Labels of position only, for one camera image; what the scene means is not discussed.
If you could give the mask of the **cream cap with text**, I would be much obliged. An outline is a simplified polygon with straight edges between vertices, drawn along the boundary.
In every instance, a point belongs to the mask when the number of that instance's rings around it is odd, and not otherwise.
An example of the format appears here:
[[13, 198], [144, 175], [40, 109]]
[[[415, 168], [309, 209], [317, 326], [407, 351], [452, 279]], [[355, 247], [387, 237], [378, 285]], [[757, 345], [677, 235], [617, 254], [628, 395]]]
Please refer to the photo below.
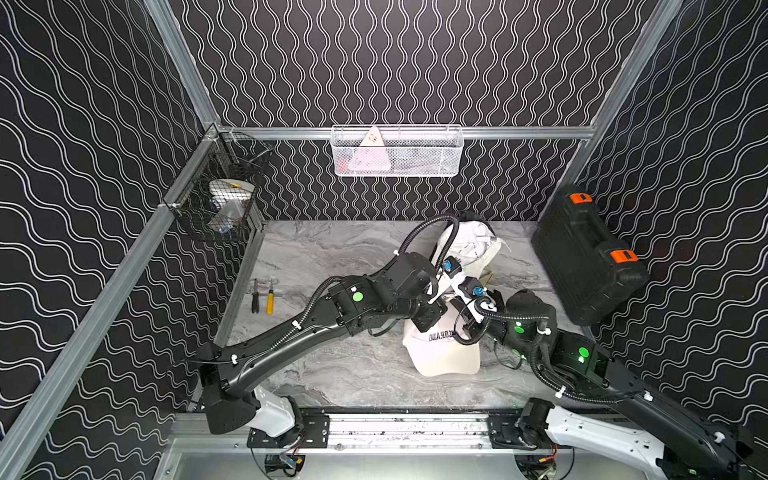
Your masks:
[[463, 321], [455, 317], [456, 314], [449, 311], [426, 332], [420, 332], [411, 320], [405, 323], [402, 345], [420, 375], [436, 377], [479, 372], [479, 345], [463, 345], [453, 338], [453, 333], [463, 325]]

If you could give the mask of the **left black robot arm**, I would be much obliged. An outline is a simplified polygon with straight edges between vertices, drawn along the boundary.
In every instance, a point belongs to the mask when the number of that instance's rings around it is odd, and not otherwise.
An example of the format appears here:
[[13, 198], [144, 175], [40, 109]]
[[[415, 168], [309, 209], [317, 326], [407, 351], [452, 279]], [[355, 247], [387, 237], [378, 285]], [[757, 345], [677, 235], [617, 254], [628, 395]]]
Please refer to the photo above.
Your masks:
[[[428, 227], [446, 222], [449, 238], [430, 260], [409, 251], [411, 242]], [[202, 385], [201, 400], [209, 431], [229, 433], [267, 409], [255, 392], [277, 370], [329, 342], [409, 320], [419, 331], [432, 328], [446, 313], [440, 280], [459, 270], [447, 252], [460, 220], [443, 214], [420, 223], [378, 271], [367, 275], [334, 275], [311, 294], [294, 317], [231, 346], [209, 342], [196, 354]]]

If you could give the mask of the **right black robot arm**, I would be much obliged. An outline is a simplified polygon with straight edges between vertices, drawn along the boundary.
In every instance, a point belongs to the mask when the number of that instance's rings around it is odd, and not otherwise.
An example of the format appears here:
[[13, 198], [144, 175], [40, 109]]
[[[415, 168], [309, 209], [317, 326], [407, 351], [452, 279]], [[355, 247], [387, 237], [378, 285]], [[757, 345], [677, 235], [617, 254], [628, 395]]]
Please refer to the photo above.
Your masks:
[[524, 290], [505, 302], [476, 289], [450, 300], [459, 341], [485, 337], [512, 350], [557, 397], [611, 409], [629, 426], [577, 414], [532, 398], [514, 428], [533, 448], [569, 446], [642, 471], [649, 479], [754, 479], [751, 434], [706, 421], [631, 373], [608, 353], [557, 327], [555, 309]]

